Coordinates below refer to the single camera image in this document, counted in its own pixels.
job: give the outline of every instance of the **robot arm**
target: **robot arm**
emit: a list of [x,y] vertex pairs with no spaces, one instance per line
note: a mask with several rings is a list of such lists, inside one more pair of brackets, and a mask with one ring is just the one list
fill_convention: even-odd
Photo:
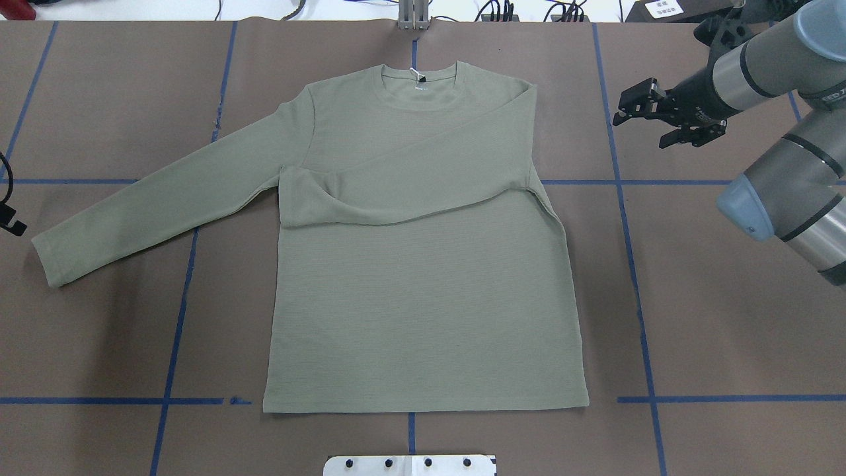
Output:
[[659,147],[699,147],[725,132],[727,118],[794,89],[814,111],[746,169],[717,207],[756,240],[778,236],[846,289],[846,201],[832,188],[846,169],[846,0],[806,4],[742,46],[712,54],[672,90],[650,78],[624,91],[613,122],[660,119],[679,129]]

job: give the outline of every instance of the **red object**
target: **red object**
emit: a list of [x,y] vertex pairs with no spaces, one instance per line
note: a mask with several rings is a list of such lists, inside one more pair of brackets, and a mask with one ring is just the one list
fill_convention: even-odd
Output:
[[26,0],[0,0],[0,14],[6,19],[36,19],[36,11]]

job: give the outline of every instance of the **neckline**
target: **neckline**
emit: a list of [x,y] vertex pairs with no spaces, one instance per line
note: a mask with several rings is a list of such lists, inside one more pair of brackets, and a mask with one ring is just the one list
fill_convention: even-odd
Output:
[[395,69],[386,64],[379,64],[371,68],[371,84],[376,96],[381,99],[388,106],[400,109],[409,109],[415,111],[436,111],[445,109],[454,105],[461,97],[464,96],[464,77],[467,75],[465,63],[456,61],[452,66],[435,71],[420,71],[428,81],[445,80],[448,78],[455,78],[455,96],[443,104],[431,104],[428,102],[415,101],[408,97],[398,96],[390,92],[382,81],[382,76],[385,75],[390,78],[414,80],[415,75],[409,69]]

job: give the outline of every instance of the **shirt hem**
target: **shirt hem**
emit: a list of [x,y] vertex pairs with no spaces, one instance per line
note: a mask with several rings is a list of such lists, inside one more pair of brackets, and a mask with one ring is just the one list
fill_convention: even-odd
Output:
[[337,401],[268,401],[264,413],[393,413],[393,412],[491,412],[536,411],[588,407],[590,399],[582,396],[558,399],[443,398],[443,399],[353,399]]

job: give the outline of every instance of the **black clip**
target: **black clip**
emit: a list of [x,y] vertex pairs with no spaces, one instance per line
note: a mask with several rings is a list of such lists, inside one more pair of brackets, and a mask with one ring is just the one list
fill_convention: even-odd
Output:
[[0,228],[8,231],[12,235],[21,236],[26,231],[26,225],[15,220],[10,224],[14,218],[15,210],[5,203],[0,203]]

